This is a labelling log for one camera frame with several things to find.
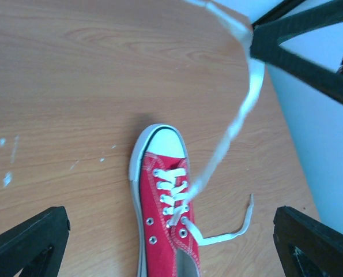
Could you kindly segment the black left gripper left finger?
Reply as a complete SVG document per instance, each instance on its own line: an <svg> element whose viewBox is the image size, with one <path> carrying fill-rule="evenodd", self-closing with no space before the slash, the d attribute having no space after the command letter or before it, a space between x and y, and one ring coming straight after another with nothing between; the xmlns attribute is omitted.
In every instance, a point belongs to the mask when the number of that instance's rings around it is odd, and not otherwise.
<svg viewBox="0 0 343 277"><path fill-rule="evenodd" d="M69 238L65 207L50 207L0 234L0 276L57 276Z"/></svg>

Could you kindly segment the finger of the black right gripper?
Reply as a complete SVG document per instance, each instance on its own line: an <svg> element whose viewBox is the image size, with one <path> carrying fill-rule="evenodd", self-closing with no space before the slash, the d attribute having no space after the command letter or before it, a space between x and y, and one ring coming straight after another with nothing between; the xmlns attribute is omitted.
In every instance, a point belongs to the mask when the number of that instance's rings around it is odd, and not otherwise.
<svg viewBox="0 0 343 277"><path fill-rule="evenodd" d="M253 58L289 73L343 105L343 60L342 70L332 72L281 48L278 31L268 31L264 28L254 30L250 54Z"/></svg>
<svg viewBox="0 0 343 277"><path fill-rule="evenodd" d="M343 0L329 1L314 8L258 26L254 35L292 38L303 33L343 22Z"/></svg>

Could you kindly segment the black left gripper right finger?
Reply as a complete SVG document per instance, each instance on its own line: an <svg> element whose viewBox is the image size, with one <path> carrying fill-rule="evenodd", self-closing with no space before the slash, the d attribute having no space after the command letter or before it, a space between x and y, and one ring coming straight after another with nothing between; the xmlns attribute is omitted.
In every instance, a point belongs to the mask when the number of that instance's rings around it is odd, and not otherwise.
<svg viewBox="0 0 343 277"><path fill-rule="evenodd" d="M343 276L343 234L287 206L273 223L285 276Z"/></svg>

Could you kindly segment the white shoelace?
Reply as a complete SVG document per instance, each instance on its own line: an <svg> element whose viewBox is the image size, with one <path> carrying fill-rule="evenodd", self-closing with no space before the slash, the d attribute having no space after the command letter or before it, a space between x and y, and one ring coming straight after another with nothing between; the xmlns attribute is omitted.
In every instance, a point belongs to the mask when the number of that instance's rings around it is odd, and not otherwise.
<svg viewBox="0 0 343 277"><path fill-rule="evenodd" d="M207 185L211 176L213 175L215 169L226 156L230 148L231 142L234 141L236 136L241 131L248 114L257 103L263 85L263 79L265 75L265 64L251 57L250 48L253 40L253 31L248 29L241 21L235 19L234 17L220 9L212 1L188 1L188 3L193 6L204 8L205 10L207 10L208 12L217 17L221 25L223 25L242 46L248 66L249 84L247 95L244 98L242 104L240 105L239 111L227 127L224 136L217 145L214 154L210 158L205 169L192 182L189 191L186 193L186 196L183 199L182 205L174 209L174 214L170 222L171 225L177 222L183 223L187 231L194 237L197 244L199 246L206 246L232 240L240 235L243 235L250 226L251 217L254 209L253 194L250 195L249 204L247 207L242 227L236 233L220 234L214 237L205 238L203 237L202 233L194 223L192 223L190 220L186 218L182 218L182 211L184 210L184 208L187 207L191 200L193 200L198 194L200 194L204 190L205 186Z"/></svg>

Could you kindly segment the red canvas sneaker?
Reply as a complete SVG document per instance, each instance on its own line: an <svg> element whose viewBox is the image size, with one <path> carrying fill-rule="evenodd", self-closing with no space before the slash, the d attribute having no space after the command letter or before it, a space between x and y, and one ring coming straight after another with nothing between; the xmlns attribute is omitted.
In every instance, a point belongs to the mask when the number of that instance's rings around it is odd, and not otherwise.
<svg viewBox="0 0 343 277"><path fill-rule="evenodd" d="M170 125L142 131L129 163L140 248L138 276L200 276L198 244L172 216L189 188L189 157L183 138Z"/></svg>

